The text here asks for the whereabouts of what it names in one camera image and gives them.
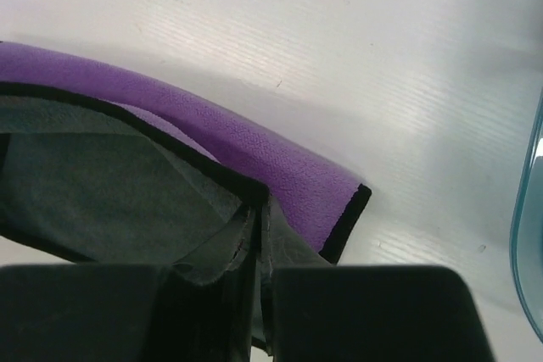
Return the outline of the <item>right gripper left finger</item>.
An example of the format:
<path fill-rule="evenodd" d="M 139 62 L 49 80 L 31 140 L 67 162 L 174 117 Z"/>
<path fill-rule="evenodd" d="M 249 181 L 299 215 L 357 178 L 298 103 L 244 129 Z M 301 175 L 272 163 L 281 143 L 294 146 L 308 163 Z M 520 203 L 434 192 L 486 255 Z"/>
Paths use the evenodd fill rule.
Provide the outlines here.
<path fill-rule="evenodd" d="M 256 212 L 171 265 L 1 269 L 4 361 L 247 361 Z"/>

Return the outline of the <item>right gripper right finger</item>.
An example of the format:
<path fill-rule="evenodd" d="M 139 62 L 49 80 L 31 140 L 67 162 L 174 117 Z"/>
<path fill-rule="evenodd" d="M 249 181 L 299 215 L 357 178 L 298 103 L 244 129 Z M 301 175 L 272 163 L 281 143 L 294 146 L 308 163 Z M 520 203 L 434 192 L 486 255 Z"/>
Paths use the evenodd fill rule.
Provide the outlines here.
<path fill-rule="evenodd" d="M 276 361 L 491 361 L 467 284 L 438 265 L 331 265 L 261 212 L 260 307 Z"/>

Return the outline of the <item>purple microfiber towel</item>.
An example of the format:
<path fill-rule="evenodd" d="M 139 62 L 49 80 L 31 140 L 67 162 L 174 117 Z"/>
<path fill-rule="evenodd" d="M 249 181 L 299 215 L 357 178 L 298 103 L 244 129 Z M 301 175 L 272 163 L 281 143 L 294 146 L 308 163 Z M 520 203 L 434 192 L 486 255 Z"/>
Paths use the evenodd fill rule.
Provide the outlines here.
<path fill-rule="evenodd" d="M 243 204 L 338 262 L 371 190 L 345 168 L 130 70 L 1 45 L 1 233 L 69 261 L 172 263 Z"/>

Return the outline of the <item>teal translucent plastic tray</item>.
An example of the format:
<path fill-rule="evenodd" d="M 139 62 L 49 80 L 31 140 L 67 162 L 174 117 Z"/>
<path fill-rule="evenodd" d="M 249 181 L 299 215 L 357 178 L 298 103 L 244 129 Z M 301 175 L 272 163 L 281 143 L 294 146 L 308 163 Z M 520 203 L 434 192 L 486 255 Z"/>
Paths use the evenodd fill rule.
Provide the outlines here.
<path fill-rule="evenodd" d="M 542 338 L 542 103 L 538 103 L 510 233 L 510 262 L 523 312 Z"/>

